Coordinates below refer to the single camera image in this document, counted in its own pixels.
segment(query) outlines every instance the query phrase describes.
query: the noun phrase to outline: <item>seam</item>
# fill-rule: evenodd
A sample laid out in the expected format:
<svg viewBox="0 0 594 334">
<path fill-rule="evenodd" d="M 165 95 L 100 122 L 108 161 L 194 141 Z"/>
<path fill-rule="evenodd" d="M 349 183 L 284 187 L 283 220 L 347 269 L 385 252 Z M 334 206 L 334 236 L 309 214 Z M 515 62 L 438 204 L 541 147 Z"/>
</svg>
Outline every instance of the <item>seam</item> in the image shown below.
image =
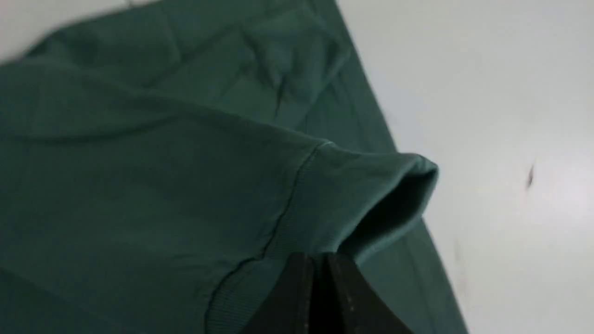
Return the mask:
<svg viewBox="0 0 594 334">
<path fill-rule="evenodd" d="M 273 249 L 276 246 L 276 244 L 278 243 L 278 238 L 275 238 L 275 237 L 278 235 L 281 225 L 284 225 L 284 223 L 285 223 L 285 216 L 287 215 L 287 212 L 291 208 L 291 204 L 293 202 L 294 195 L 295 195 L 297 189 L 299 188 L 298 185 L 302 179 L 303 174 L 306 174 L 307 171 L 309 170 L 309 166 L 311 165 L 311 162 L 315 159 L 315 156 L 317 155 L 317 152 L 319 151 L 319 149 L 327 144 L 330 144 L 330 143 L 331 142 L 329 142 L 329 141 L 325 141 L 323 143 L 316 145 L 311 150 L 311 152 L 308 154 L 308 156 L 304 159 L 304 161 L 300 164 L 299 168 L 297 169 L 295 179 L 293 180 L 293 185 L 291 187 L 291 192 L 289 194 L 289 198 L 287 199 L 287 202 L 285 204 L 285 208 L 283 209 L 283 211 L 279 215 L 278 219 L 276 220 L 276 224 L 271 232 L 270 238 L 268 239 L 268 241 L 266 242 L 266 244 L 264 245 L 264 247 L 262 248 L 260 253 L 257 256 L 250 257 L 243 261 L 240 261 L 239 264 L 233 270 L 231 270 L 229 273 L 227 273 L 219 281 L 217 286 L 213 289 L 213 292 L 211 293 L 210 299 L 208 301 L 208 306 L 207 306 L 206 312 L 204 313 L 204 332 L 206 334 L 210 333 L 210 327 L 208 325 L 209 318 L 210 318 L 211 313 L 214 309 L 214 301 L 215 301 L 217 295 L 224 290 L 225 283 L 229 279 L 231 279 L 234 276 L 239 275 L 241 273 L 242 269 L 245 266 L 247 266 L 248 264 L 250 264 L 252 262 L 262 261 L 262 259 L 264 259 L 266 257 L 266 254 L 270 251 L 270 249 Z M 246 277 L 248 277 L 249 274 L 252 273 L 256 268 L 257 268 L 257 266 L 253 266 L 248 271 L 241 274 L 241 278 L 239 278 L 239 280 L 237 282 L 235 282 L 235 284 L 233 284 L 231 287 L 229 287 L 227 289 L 227 291 L 229 293 L 232 293 L 233 291 L 235 291 L 237 286 L 240 285 L 241 282 L 243 282 L 243 280 Z"/>
</svg>

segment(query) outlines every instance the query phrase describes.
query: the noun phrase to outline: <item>green fabric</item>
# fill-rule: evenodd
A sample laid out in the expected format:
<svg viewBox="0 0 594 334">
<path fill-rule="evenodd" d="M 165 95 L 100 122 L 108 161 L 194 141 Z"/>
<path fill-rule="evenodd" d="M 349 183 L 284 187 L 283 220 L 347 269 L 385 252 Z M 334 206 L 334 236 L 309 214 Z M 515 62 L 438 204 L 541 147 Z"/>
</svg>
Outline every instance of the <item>green fabric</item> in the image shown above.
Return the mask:
<svg viewBox="0 0 594 334">
<path fill-rule="evenodd" d="M 0 332 L 237 333 L 293 251 L 463 333 L 332 0 L 167 0 L 0 67 Z"/>
</svg>

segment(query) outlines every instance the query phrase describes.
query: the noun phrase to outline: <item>dark spot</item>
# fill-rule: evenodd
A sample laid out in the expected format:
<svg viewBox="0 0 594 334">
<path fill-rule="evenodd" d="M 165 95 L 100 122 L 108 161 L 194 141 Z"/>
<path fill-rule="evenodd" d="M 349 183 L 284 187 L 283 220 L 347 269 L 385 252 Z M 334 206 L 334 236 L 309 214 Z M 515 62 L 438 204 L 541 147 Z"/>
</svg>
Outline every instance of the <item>dark spot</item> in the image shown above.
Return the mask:
<svg viewBox="0 0 594 334">
<path fill-rule="evenodd" d="M 526 190 L 530 189 L 533 181 L 534 181 L 534 165 L 532 165 L 532 167 L 530 167 L 530 172 L 528 173 L 528 180 L 526 181 Z"/>
</svg>

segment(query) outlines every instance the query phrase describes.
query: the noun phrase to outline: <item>white surface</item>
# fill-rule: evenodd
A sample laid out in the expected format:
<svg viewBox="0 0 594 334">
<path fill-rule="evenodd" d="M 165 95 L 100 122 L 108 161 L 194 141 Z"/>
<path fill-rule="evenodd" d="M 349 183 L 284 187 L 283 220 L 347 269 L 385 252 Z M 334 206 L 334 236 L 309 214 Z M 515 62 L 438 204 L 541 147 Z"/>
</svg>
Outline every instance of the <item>white surface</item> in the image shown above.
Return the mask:
<svg viewBox="0 0 594 334">
<path fill-rule="evenodd" d="M 24 52 L 63 24 L 125 6 L 125 0 L 0 0 L 0 59 Z"/>
<path fill-rule="evenodd" d="M 124 3 L 2 0 L 0 58 Z M 471 333 L 594 333 L 594 1 L 339 4 Z"/>
</svg>

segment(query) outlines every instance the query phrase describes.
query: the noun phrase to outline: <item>green t-shirt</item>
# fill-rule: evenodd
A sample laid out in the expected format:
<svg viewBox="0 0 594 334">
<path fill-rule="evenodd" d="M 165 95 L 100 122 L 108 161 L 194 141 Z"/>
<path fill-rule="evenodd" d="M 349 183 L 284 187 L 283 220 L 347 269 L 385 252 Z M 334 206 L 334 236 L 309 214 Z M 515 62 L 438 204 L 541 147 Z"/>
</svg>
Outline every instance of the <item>green t-shirt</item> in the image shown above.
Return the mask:
<svg viewBox="0 0 594 334">
<path fill-rule="evenodd" d="M 0 67 L 0 332 L 236 333 L 294 251 L 355 258 L 415 332 L 463 332 L 420 220 L 437 169 L 394 151 L 334 3 L 224 3 L 85 21 Z"/>
</svg>

